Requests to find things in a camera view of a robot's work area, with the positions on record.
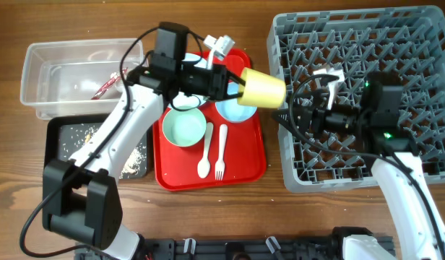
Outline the white plastic fork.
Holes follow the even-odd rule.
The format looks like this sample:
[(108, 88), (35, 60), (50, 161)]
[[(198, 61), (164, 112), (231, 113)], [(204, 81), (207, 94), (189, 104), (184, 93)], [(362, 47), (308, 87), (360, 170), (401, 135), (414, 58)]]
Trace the white plastic fork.
[(228, 126), (226, 124), (222, 124), (220, 126), (220, 131), (219, 131), (218, 159), (215, 163), (215, 179), (217, 181), (221, 181), (223, 179), (225, 172), (224, 154), (225, 154), (227, 135), (228, 135)]

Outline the clear plastic waste bin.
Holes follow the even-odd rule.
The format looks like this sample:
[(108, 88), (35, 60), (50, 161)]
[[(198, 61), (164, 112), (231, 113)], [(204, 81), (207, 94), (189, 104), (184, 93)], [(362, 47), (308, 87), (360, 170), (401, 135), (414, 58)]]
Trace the clear plastic waste bin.
[(143, 60), (142, 43), (133, 38), (33, 43), (22, 68), (20, 102), (46, 120), (59, 116), (110, 113), (121, 92), (115, 87), (99, 100), (91, 97), (106, 83), (128, 52), (123, 68)]

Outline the black food waste tray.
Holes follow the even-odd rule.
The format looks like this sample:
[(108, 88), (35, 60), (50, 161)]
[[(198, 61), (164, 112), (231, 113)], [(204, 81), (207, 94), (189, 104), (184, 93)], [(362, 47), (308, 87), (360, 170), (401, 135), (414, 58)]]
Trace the black food waste tray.
[[(108, 113), (64, 116), (53, 118), (48, 122), (46, 134), (45, 167), (52, 159), (66, 161), (77, 150), (81, 149), (100, 128)], [(152, 130), (140, 139), (121, 171), (120, 179), (143, 178), (147, 175), (149, 160), (147, 143)]]

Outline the grey dishwasher rack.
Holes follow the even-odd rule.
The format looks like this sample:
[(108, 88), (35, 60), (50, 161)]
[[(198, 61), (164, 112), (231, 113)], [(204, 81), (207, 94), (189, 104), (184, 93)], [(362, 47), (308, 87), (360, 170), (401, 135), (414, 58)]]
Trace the grey dishwasher rack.
[[(445, 17), (437, 6), (278, 14), (267, 37), (269, 71), (288, 92), (315, 90), (323, 66), (343, 69), (337, 103), (358, 106), (371, 72), (399, 76), (399, 124), (420, 150), (425, 180), (445, 183)], [(293, 193), (373, 186), (352, 135), (324, 132), (315, 147), (279, 125), (285, 187)]]

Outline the white plastic spoon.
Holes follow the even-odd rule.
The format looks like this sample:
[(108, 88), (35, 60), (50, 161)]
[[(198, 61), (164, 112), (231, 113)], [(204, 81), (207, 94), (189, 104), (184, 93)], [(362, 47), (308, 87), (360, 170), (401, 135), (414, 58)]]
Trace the white plastic spoon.
[(209, 155), (209, 147), (211, 145), (211, 140), (212, 140), (213, 129), (214, 129), (213, 123), (208, 122), (204, 133), (203, 155), (197, 165), (197, 174), (200, 178), (206, 178), (209, 175), (209, 171), (211, 168), (208, 155)]

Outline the red serving tray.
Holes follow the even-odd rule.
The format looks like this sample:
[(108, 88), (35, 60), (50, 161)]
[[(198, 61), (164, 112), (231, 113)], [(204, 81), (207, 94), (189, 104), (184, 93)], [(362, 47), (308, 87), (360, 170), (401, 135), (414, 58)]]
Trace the red serving tray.
[(260, 179), (266, 171), (267, 162), (259, 114), (255, 112), (244, 122), (232, 123), (226, 121), (217, 112), (213, 103), (206, 103), (199, 109), (205, 118), (214, 125), (212, 141), (209, 146), (211, 166), (215, 165), (218, 157), (220, 125), (228, 126), (223, 179), (217, 180), (213, 169), (208, 177), (200, 178), (197, 174), (197, 164), (203, 155), (204, 142), (200, 141), (190, 147), (178, 147), (171, 144), (164, 136), (163, 119), (160, 118), (153, 126), (157, 182), (169, 191), (183, 191), (247, 183)]

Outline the red ketchup packet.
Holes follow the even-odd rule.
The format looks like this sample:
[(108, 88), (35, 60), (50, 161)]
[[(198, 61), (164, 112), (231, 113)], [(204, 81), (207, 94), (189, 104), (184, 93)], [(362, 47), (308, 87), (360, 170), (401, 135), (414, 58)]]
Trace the red ketchup packet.
[(128, 71), (128, 67), (122, 69), (121, 72), (112, 72), (109, 80), (104, 83), (97, 92), (91, 97), (92, 100), (99, 100), (104, 96), (110, 89), (112, 89), (118, 81), (121, 80), (122, 76), (125, 76)]

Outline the white napkin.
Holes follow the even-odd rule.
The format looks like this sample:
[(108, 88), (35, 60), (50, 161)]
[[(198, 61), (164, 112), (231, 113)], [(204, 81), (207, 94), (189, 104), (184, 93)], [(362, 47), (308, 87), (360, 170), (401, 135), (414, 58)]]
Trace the white napkin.
[(115, 83), (114, 87), (116, 91), (123, 92), (124, 91), (124, 83), (122, 82), (121, 78), (119, 78)]

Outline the mint green bowl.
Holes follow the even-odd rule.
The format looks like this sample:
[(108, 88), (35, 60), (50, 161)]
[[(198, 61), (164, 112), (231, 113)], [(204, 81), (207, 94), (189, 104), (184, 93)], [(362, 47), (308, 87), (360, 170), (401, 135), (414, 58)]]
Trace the mint green bowl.
[(198, 143), (207, 129), (207, 120), (198, 108), (187, 111), (169, 110), (162, 122), (164, 137), (177, 147), (190, 147)]

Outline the light blue plate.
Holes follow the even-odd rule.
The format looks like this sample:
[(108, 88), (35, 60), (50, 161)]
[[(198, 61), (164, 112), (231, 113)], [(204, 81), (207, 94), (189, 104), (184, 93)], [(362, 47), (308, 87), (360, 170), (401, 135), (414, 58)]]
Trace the light blue plate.
[[(195, 62), (195, 67), (205, 69), (207, 67), (207, 60), (202, 59), (200, 56), (193, 53), (186, 53), (185, 62)], [(186, 109), (186, 108), (198, 108), (206, 103), (206, 100), (201, 95), (191, 95), (185, 96), (183, 92), (179, 92), (179, 94), (173, 99), (173, 105), (178, 109)]]

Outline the rice and food scraps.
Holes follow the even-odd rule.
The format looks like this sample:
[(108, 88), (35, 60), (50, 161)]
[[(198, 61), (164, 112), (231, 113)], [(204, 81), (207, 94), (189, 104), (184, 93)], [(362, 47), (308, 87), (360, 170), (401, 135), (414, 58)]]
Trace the rice and food scraps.
[[(70, 156), (81, 149), (100, 128), (101, 123), (79, 123), (60, 127), (59, 143), (56, 157), (68, 160)], [(131, 152), (120, 179), (142, 178), (147, 174), (147, 134), (145, 134)]]

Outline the yellow plastic cup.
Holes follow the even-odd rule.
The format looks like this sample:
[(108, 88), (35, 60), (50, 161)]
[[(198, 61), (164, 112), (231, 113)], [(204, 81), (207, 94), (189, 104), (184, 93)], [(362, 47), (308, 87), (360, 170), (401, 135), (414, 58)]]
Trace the yellow plastic cup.
[(239, 105), (257, 108), (279, 108), (285, 101), (286, 84), (283, 80), (259, 71), (244, 68), (238, 91), (242, 96), (237, 99)]

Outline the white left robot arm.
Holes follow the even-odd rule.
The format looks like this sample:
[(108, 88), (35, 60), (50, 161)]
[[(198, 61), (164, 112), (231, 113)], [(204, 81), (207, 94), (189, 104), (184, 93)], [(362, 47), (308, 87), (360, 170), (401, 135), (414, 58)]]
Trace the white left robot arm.
[(119, 175), (149, 127), (179, 92), (229, 100), (229, 82), (247, 81), (221, 64), (211, 69), (189, 63), (169, 69), (138, 66), (126, 89), (90, 142), (68, 160), (52, 159), (43, 170), (43, 228), (114, 259), (147, 259), (144, 238), (122, 225)]

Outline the light blue bowl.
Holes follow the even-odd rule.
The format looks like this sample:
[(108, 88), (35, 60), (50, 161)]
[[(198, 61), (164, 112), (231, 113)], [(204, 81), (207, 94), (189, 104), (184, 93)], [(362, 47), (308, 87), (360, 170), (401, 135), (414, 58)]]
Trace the light blue bowl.
[(257, 107), (239, 105), (236, 99), (224, 100), (215, 103), (217, 112), (231, 123), (241, 123), (250, 119)]

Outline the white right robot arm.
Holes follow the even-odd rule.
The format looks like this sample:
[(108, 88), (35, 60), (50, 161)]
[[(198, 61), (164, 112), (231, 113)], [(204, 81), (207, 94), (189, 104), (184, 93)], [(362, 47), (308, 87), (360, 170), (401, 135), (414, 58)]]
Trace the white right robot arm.
[[(357, 148), (352, 153), (362, 157), (366, 167), (384, 193), (397, 229), (402, 255), (407, 259), (445, 259), (445, 225), (423, 176), (422, 160), (412, 136), (398, 126), (399, 104), (403, 86), (399, 77), (387, 72), (371, 72), (359, 107), (337, 105), (333, 83), (335, 72), (314, 74), (327, 84), (312, 92), (294, 92), (286, 108), (274, 108), (272, 117), (296, 139), (315, 146), (306, 137), (319, 138), (324, 131), (353, 135)], [(295, 105), (294, 99), (312, 98), (309, 107)]]

